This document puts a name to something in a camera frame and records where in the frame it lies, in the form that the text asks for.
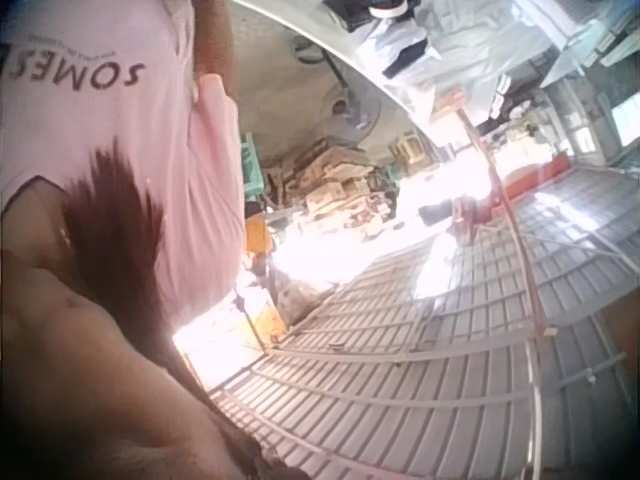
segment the pink t-shirt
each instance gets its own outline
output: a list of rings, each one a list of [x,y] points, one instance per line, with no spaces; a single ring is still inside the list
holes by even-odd
[[[164,206],[157,275],[175,325],[233,287],[244,246],[237,107],[217,75],[193,85],[186,0],[26,0],[0,36],[0,192],[64,188],[117,138]]]

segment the window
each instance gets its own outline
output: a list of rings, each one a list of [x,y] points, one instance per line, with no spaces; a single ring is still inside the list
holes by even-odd
[[[574,136],[578,143],[578,148],[580,148],[582,153],[593,153],[596,151],[596,144],[593,142],[593,137],[591,136],[589,127],[582,127],[581,129],[576,130]]]
[[[640,137],[640,92],[611,110],[622,146]]]

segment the red object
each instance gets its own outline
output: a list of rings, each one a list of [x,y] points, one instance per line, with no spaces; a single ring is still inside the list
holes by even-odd
[[[507,175],[507,177],[503,180],[504,190],[509,200],[513,200],[514,198],[519,197],[527,193],[530,190],[542,185],[544,182],[551,180],[552,178],[557,177],[558,175],[566,172],[571,168],[571,163],[567,159],[567,156],[564,153],[561,153],[554,157],[553,160],[549,163],[545,163],[542,166],[534,166],[533,169],[526,173],[521,178],[510,182],[509,177],[515,177],[518,172],[522,172],[524,169],[516,170],[511,174]]]

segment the dark hair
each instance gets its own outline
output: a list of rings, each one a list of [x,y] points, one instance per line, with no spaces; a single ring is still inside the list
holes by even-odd
[[[163,208],[149,192],[138,191],[116,141],[111,150],[95,153],[91,180],[67,190],[63,216],[87,296],[109,312],[136,350],[211,410],[237,466],[258,478],[258,470],[268,470],[261,445],[214,405],[173,342],[155,276]]]

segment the skin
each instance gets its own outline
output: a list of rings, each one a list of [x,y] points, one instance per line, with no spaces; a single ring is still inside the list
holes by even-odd
[[[236,98],[236,64],[228,0],[194,0],[196,74],[217,73],[227,95]]]
[[[3,412],[71,478],[244,478],[209,410],[53,273],[73,283],[55,235],[60,201],[38,182],[3,219]]]

